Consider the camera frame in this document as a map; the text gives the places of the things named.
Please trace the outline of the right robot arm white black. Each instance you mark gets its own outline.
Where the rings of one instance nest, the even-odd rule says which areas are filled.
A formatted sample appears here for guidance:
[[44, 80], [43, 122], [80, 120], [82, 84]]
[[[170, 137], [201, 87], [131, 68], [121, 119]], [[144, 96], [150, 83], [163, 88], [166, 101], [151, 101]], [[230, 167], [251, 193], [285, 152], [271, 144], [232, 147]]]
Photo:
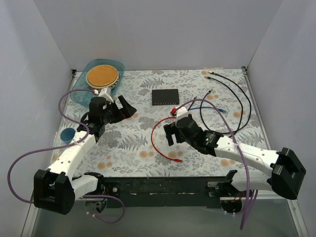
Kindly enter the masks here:
[[260, 175], [230, 171], [223, 184], [227, 195], [235, 196], [250, 189], [273, 191], [289, 200], [298, 197], [306, 169], [291, 149], [274, 151], [243, 143], [237, 145], [219, 132], [203, 130], [191, 115], [163, 128], [170, 146], [175, 142], [186, 142], [202, 154], [245, 162], [248, 167], [261, 171]]

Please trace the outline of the black network switch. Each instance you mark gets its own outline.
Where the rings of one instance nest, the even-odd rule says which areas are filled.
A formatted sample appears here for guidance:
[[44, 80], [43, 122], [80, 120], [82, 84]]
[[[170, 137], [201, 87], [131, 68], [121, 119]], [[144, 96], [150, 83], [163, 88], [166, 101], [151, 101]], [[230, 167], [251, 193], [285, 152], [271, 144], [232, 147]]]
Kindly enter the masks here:
[[152, 105], [179, 105], [178, 89], [154, 89], [152, 90]]

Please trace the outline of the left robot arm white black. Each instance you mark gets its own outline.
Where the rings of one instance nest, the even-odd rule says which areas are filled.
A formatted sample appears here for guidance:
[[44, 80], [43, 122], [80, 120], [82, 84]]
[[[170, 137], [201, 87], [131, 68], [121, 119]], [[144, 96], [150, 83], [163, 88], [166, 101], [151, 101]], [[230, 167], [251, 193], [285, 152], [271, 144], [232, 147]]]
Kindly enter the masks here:
[[118, 99], [122, 108], [103, 97], [91, 99], [89, 111], [81, 118], [75, 133], [75, 144], [66, 148], [46, 170], [35, 173], [35, 207], [65, 215], [70, 212], [76, 199], [85, 195], [98, 198], [104, 194], [103, 175], [87, 172], [74, 178], [74, 173], [88, 151], [103, 135], [107, 124], [118, 123], [136, 113], [137, 110], [123, 96]]

